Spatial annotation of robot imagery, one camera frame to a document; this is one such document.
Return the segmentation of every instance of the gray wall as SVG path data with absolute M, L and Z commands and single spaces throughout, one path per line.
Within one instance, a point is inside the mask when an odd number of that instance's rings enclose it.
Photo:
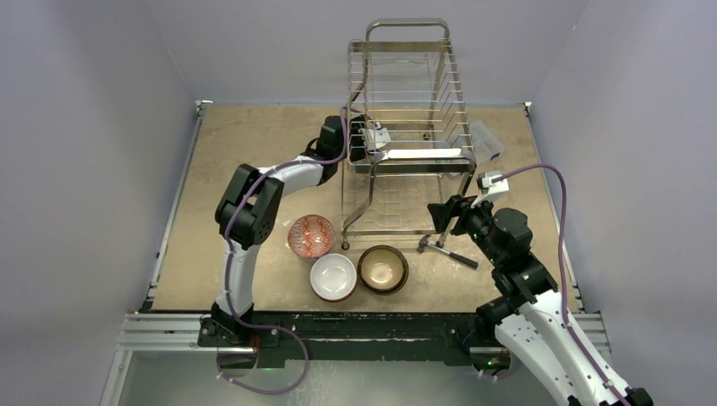
M 4 2 L 0 55 L 0 404 L 97 404 L 193 99 L 140 0 Z
M 717 394 L 715 18 L 709 1 L 592 1 L 533 104 L 587 305 L 656 404 Z
M 424 16 L 451 26 L 468 102 L 533 100 L 587 2 L 147 0 L 194 97 L 241 103 L 344 102 L 349 40 Z

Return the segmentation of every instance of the beige tabletop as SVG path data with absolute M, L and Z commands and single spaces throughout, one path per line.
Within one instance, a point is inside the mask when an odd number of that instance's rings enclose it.
M 206 112 L 189 164 L 182 197 L 172 225 L 153 308 L 208 310 L 214 302 L 223 272 L 223 246 L 214 211 L 237 165 L 266 167 L 285 162 L 319 135 L 324 118 L 338 114 L 323 106 L 211 106 Z M 469 108 L 468 119 L 482 120 L 506 146 L 500 157 L 478 167 L 477 173 L 508 172 L 537 163 L 532 134 L 522 108 Z M 528 216 L 533 230 L 533 252 L 559 282 L 557 230 L 545 183 L 539 171 L 511 178 L 511 192 L 496 209 L 514 207 Z M 469 195 L 476 195 L 472 182 Z M 419 236 L 383 238 L 400 249 L 410 265 L 406 285 L 397 293 L 378 296 L 359 286 L 340 303 L 318 299 L 309 285 L 312 263 L 299 259 L 287 246 L 287 232 L 296 219 L 319 214 L 331 221 L 340 238 L 341 171 L 326 184 L 304 189 L 282 199 L 274 231 L 257 260 L 253 286 L 257 310 L 337 311 L 475 311 L 499 296 L 490 277 L 492 267 L 467 236 L 449 236 L 446 248 L 479 262 L 473 270 L 436 252 L 416 252 Z M 363 251 L 381 238 L 349 239 L 351 249 L 334 252 L 358 262 Z M 570 295 L 571 307 L 575 300 Z

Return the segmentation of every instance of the bowl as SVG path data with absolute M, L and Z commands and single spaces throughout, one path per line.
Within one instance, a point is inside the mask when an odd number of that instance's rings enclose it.
M 336 232 L 324 217 L 309 214 L 299 218 L 289 228 L 289 249 L 301 258 L 315 260 L 328 254 L 336 242 Z
M 394 294 L 406 284 L 408 261 L 401 251 L 388 245 L 376 245 L 358 259 L 358 276 L 371 292 Z
M 311 267 L 309 280 L 316 296 L 327 302 L 345 300 L 358 284 L 356 267 L 341 254 L 324 255 Z

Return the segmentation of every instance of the metal dish rack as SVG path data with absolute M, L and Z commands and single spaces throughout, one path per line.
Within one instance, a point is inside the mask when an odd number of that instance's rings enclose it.
M 370 40 L 379 27 L 430 26 L 443 29 L 440 40 Z M 448 24 L 378 19 L 365 41 L 349 43 L 348 67 L 347 117 L 366 130 L 352 131 L 350 143 L 364 158 L 342 166 L 342 248 L 349 236 L 436 234 L 426 205 L 465 195 L 476 167 Z M 367 129 L 380 128 L 390 139 L 369 140 Z M 457 190 L 444 195 L 454 180 Z

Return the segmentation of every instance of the hammer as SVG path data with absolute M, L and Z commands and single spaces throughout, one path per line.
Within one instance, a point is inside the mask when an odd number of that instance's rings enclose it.
M 458 255 L 455 252 L 451 252 L 449 250 L 444 250 L 441 247 L 435 246 L 435 244 L 431 244 L 428 242 L 428 235 L 425 235 L 420 241 L 419 241 L 419 247 L 416 249 L 419 253 L 423 253 L 425 250 L 425 247 L 430 247 L 438 252 L 441 252 L 445 255 L 450 256 L 454 260 L 464 264 L 465 266 L 473 269 L 478 269 L 478 262 L 473 261 L 469 258 L 466 258 L 463 255 Z

